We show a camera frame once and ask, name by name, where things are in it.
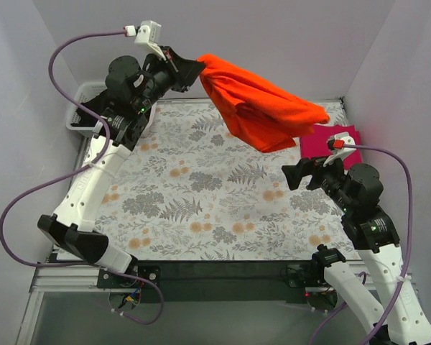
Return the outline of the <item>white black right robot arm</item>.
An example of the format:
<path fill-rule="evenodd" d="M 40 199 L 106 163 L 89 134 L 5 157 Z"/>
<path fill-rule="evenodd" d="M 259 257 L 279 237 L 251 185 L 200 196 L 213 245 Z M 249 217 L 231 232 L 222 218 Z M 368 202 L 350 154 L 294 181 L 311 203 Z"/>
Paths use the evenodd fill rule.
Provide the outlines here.
<path fill-rule="evenodd" d="M 282 166 L 290 190 L 309 176 L 308 190 L 322 189 L 342 210 L 341 223 L 363 260 L 377 294 L 350 271 L 337 249 L 320 245 L 312 263 L 354 312 L 368 335 L 368 344 L 431 344 L 431 324 L 408 277 L 402 275 L 402 254 L 397 230 L 379 205 L 383 185 L 376 168 L 359 163 L 349 171 L 340 159 L 327 164 L 324 157 L 301 159 Z"/>

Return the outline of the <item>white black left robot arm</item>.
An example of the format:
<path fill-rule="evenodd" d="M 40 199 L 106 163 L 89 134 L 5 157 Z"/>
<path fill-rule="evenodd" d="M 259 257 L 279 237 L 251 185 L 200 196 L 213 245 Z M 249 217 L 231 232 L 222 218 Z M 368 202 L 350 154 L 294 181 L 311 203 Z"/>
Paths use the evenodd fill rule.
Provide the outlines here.
<path fill-rule="evenodd" d="M 124 55 L 113 60 L 106 89 L 84 105 L 104 119 L 85 156 L 85 171 L 72 182 L 52 215 L 42 215 L 38 228 L 61 249 L 92 265 L 129 274 L 137 260 L 95 230 L 98 209 L 122 164 L 149 123 L 152 106 L 169 90 L 186 92 L 205 65 L 162 47 L 163 57 L 148 54 L 140 64 Z"/>

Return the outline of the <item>orange t shirt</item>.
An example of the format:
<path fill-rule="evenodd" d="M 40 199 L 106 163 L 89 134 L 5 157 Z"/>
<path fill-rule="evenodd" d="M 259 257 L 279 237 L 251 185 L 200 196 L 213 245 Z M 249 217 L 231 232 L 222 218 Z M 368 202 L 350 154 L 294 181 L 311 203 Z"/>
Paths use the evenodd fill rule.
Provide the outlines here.
<path fill-rule="evenodd" d="M 200 82 L 231 135 L 250 147 L 271 153 L 296 145 L 316 124 L 327 124 L 325 109 L 215 55 L 205 64 Z"/>

